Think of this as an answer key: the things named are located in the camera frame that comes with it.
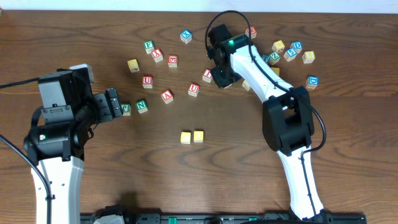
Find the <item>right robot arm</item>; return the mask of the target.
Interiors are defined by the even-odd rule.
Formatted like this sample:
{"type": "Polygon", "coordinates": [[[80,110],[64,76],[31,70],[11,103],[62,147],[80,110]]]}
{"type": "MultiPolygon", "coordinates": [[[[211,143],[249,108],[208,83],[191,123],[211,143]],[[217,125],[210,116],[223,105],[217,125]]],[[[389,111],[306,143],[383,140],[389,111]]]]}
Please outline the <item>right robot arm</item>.
{"type": "Polygon", "coordinates": [[[246,34],[233,36],[222,24],[206,31],[213,80],[227,88],[244,79],[262,103],[262,133],[282,161],[290,192],[290,209],[301,220],[319,215],[323,204],[315,186],[311,151],[315,128],[308,91],[281,79],[259,57],[246,34]]]}

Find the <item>yellow O block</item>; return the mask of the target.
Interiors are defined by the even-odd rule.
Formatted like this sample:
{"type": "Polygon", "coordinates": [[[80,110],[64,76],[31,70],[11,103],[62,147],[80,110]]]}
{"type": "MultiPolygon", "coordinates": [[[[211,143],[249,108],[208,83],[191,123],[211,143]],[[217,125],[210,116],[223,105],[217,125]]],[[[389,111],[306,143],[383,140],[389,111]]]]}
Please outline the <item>yellow O block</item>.
{"type": "Polygon", "coordinates": [[[204,141],[204,131],[194,131],[193,141],[195,143],[202,143],[204,141]]]}

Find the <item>yellow C block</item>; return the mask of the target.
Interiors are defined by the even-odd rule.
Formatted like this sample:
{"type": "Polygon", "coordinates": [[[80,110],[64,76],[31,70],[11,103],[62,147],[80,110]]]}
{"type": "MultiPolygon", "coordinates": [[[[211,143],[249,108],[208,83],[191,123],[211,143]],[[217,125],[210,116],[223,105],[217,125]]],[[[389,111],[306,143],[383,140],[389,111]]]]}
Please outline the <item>yellow C block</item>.
{"type": "Polygon", "coordinates": [[[191,143],[191,132],[183,131],[180,135],[180,142],[182,144],[190,144],[191,143]]]}

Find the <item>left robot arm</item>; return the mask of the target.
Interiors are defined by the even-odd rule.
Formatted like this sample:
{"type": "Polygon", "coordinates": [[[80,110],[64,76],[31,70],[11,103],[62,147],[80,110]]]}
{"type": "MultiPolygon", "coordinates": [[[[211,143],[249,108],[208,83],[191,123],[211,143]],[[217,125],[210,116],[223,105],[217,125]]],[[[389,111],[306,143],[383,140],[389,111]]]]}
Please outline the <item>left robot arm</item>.
{"type": "Polygon", "coordinates": [[[37,223],[79,223],[84,146],[95,127],[123,115],[117,91],[94,94],[87,64],[38,80],[43,105],[32,115],[24,148],[33,163],[37,223]]]}

